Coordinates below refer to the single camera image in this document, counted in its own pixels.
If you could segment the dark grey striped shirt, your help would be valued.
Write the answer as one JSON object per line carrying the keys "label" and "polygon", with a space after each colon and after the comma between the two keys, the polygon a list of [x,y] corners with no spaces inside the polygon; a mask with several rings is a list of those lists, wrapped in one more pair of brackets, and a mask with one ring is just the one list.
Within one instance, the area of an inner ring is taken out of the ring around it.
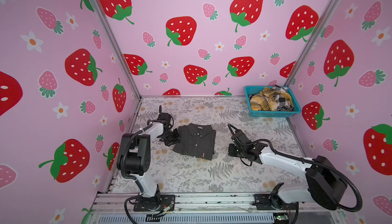
{"label": "dark grey striped shirt", "polygon": [[212,160],[216,130],[211,125],[198,125],[190,123],[178,127],[180,142],[173,151],[184,156],[190,156],[205,160]]}

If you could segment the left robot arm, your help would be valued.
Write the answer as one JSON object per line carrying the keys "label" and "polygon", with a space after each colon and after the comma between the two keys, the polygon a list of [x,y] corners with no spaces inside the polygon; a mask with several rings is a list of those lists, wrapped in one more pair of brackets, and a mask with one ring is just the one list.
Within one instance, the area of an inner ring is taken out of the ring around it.
{"label": "left robot arm", "polygon": [[160,204],[159,187],[148,174],[151,163],[151,142],[158,138],[165,146],[179,143],[180,135],[173,125],[173,117],[168,113],[160,112],[158,119],[149,120],[146,127],[133,134],[124,134],[121,138],[116,167],[122,178],[135,181],[144,202]]}

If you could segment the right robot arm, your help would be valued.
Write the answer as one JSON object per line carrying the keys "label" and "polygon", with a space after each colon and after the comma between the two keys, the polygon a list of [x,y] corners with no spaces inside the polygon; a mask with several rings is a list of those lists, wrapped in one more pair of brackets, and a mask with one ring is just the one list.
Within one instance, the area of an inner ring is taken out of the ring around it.
{"label": "right robot arm", "polygon": [[314,202],[319,206],[336,210],[339,207],[346,189],[345,183],[338,174],[325,167],[333,167],[330,162],[320,157],[305,160],[294,159],[292,155],[283,155],[282,152],[272,149],[271,141],[259,139],[254,142],[242,132],[237,131],[231,136],[229,155],[250,163],[273,166],[298,176],[303,180],[299,184],[279,183],[269,195],[271,205],[281,209],[283,205],[296,202]]}

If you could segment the yellow plaid shirt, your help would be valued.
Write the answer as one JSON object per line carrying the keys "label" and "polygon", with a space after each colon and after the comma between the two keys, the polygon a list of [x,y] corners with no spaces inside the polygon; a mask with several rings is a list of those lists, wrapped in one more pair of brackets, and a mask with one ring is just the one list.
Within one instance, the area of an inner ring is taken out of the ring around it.
{"label": "yellow plaid shirt", "polygon": [[288,88],[274,86],[265,87],[258,94],[250,98],[250,108],[252,111],[271,111],[271,112],[291,112],[294,102],[288,93]]}

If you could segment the teal plastic basket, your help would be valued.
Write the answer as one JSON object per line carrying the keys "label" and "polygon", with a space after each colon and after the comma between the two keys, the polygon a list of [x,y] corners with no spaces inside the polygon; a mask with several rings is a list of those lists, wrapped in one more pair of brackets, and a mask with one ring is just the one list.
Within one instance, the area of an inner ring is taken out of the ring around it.
{"label": "teal plastic basket", "polygon": [[293,92],[281,86],[246,86],[250,116],[289,118],[301,112]]}

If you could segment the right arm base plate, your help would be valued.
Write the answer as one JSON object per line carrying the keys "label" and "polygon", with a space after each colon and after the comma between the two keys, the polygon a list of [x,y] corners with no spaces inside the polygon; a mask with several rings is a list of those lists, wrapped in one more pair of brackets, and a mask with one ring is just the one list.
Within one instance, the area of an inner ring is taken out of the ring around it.
{"label": "right arm base plate", "polygon": [[296,204],[287,204],[278,195],[271,196],[270,194],[255,194],[252,206],[255,206],[257,210],[265,211],[296,210]]}

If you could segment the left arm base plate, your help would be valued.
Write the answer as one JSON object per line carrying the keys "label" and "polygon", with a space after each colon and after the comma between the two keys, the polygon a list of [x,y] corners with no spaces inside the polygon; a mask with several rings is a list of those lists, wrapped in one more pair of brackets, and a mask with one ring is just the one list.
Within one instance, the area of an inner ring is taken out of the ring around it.
{"label": "left arm base plate", "polygon": [[139,196],[134,204],[134,212],[167,212],[173,211],[175,207],[175,195],[160,195],[156,197],[141,197]]}

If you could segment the aluminium rail frame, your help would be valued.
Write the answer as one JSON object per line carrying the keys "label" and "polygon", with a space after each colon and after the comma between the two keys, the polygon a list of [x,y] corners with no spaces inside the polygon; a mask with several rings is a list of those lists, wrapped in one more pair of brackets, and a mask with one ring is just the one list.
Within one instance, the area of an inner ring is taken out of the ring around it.
{"label": "aluminium rail frame", "polygon": [[126,203],[135,194],[98,194],[85,224],[347,224],[341,210],[299,203],[275,210],[262,205],[261,193],[165,193],[170,210],[135,212]]}

